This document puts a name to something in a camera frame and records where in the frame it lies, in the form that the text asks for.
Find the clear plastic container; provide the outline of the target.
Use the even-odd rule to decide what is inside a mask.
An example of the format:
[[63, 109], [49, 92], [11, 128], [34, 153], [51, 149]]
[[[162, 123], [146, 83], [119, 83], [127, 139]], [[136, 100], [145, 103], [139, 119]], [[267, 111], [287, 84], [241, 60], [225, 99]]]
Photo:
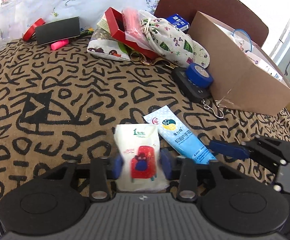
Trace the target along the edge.
[[0, 51], [8, 42], [22, 35], [21, 25], [15, 19], [16, 7], [20, 2], [20, 0], [8, 2], [0, 8]]

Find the brown chair back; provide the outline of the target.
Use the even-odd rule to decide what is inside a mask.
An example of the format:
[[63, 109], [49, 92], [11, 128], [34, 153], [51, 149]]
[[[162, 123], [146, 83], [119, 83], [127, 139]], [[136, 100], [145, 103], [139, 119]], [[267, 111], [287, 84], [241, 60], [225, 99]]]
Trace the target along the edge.
[[243, 29], [260, 47], [268, 37], [269, 28], [239, 0], [160, 0], [154, 15], [167, 18], [179, 14], [188, 23], [192, 23], [197, 11], [234, 29]]

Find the pink item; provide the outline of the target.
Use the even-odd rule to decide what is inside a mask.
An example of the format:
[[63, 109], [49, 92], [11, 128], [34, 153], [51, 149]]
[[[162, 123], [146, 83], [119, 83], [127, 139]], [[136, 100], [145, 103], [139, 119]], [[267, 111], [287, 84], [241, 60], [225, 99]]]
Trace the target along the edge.
[[134, 8], [124, 8], [122, 10], [125, 39], [135, 42], [140, 48], [151, 50], [148, 40], [141, 29], [141, 15]]

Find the black rectangular box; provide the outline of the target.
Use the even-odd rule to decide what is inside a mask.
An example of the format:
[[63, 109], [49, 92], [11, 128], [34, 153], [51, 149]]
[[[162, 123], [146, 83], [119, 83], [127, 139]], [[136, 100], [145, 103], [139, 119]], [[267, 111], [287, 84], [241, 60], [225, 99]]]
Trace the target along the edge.
[[38, 45], [49, 44], [79, 35], [79, 17], [45, 23], [35, 29], [35, 37]]

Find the blue hand cream tube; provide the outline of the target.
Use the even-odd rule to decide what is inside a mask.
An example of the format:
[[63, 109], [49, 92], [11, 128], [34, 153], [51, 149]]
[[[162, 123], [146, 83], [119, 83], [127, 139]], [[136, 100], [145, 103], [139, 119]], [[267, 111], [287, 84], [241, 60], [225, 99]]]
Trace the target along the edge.
[[147, 123], [157, 126], [159, 135], [178, 154], [192, 159], [197, 164], [208, 164], [210, 160], [216, 160], [215, 156], [168, 106], [163, 106], [143, 118]]

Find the letter pattern brown cloth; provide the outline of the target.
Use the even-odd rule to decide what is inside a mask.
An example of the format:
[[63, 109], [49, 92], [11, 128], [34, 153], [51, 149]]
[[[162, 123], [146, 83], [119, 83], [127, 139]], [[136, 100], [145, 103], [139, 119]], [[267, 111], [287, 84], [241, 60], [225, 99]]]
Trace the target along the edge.
[[0, 51], [0, 199], [67, 160], [88, 163], [116, 153], [118, 124], [142, 123], [169, 107], [204, 143], [290, 141], [290, 114], [275, 116], [226, 109], [216, 118], [183, 96], [162, 66], [92, 57], [89, 37], [52, 51], [15, 40]]

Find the white tissue pack red print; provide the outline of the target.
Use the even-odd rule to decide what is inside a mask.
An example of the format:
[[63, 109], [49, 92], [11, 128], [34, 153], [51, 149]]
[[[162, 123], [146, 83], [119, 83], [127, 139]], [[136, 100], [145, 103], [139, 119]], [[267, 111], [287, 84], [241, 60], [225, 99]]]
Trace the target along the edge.
[[157, 127], [151, 124], [120, 124], [114, 142], [122, 163], [116, 180], [122, 192], [159, 192], [168, 181], [159, 164], [160, 139]]

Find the black digital hanging scale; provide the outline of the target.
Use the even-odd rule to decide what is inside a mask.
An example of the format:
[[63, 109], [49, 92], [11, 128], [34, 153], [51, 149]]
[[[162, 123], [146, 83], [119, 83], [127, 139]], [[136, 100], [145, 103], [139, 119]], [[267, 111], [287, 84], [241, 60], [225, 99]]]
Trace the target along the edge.
[[203, 106], [205, 110], [212, 111], [213, 115], [218, 119], [224, 118], [224, 113], [216, 106], [216, 110], [209, 104], [207, 100], [211, 99], [211, 94], [208, 89], [196, 86], [185, 74], [185, 68], [174, 68], [172, 70], [172, 78], [178, 85], [182, 94], [188, 98], [192, 103], [198, 103]]

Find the red gift box lid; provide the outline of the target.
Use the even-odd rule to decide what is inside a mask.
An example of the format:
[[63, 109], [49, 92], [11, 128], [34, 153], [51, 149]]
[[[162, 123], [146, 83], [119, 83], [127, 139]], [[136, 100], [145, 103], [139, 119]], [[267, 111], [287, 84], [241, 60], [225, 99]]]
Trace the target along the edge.
[[127, 35], [125, 34], [125, 29], [123, 25], [123, 17], [119, 11], [115, 10], [112, 7], [109, 7], [105, 11], [105, 17], [109, 26], [110, 34], [114, 39], [122, 42], [131, 49], [138, 51], [139, 53], [150, 58], [151, 60], [159, 57], [157, 53], [150, 50], [149, 48], [145, 48], [144, 45], [139, 46], [136, 41], [131, 41], [131, 38], [127, 39]]

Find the mushroom print cloth pouch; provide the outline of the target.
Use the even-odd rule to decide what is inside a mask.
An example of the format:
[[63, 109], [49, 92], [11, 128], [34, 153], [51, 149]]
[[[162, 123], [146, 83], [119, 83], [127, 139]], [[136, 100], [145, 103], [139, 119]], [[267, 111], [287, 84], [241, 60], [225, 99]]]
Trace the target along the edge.
[[114, 61], [131, 61], [126, 46], [115, 40], [102, 28], [96, 29], [90, 38], [87, 52], [94, 57]]

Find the floral drawstring cloth pouch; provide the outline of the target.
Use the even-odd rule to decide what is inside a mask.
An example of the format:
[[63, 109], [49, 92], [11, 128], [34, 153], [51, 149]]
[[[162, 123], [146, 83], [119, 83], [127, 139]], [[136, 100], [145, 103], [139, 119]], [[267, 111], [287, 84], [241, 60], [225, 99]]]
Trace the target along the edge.
[[142, 33], [157, 55], [182, 68], [193, 62], [193, 40], [187, 34], [145, 10], [139, 10], [138, 15]]

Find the blue small carton box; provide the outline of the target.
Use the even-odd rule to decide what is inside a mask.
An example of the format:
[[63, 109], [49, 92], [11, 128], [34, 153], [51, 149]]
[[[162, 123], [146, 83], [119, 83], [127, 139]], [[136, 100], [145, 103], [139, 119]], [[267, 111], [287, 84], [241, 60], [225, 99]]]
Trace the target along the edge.
[[183, 19], [179, 14], [169, 16], [166, 18], [166, 20], [175, 27], [177, 27], [178, 29], [180, 29], [181, 31], [183, 31], [184, 33], [186, 33], [189, 29], [189, 23], [185, 19]]

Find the pink highlighter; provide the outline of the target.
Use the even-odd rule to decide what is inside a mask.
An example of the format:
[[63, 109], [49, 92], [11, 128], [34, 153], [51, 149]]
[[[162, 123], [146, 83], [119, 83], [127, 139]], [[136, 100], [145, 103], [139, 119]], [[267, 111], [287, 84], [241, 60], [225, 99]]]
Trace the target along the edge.
[[66, 46], [69, 44], [69, 39], [64, 39], [64, 40], [59, 40], [57, 42], [54, 42], [51, 44], [51, 49], [52, 50], [57, 50], [59, 48], [62, 48], [63, 46]]

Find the blue tape roll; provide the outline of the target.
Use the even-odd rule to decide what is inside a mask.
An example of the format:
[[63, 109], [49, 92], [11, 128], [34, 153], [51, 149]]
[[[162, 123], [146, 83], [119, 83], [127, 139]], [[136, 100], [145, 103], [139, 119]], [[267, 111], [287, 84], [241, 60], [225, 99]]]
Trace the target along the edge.
[[214, 81], [210, 73], [196, 63], [191, 63], [185, 70], [185, 74], [193, 84], [200, 88], [208, 88]]

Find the brown cardboard box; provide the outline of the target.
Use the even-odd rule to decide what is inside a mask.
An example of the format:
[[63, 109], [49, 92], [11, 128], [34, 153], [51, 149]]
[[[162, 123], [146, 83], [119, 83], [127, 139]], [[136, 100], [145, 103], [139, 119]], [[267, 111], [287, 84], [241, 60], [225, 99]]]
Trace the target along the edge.
[[219, 20], [197, 12], [188, 34], [210, 55], [211, 94], [219, 107], [276, 115], [290, 103], [290, 83], [256, 66], [217, 26]]

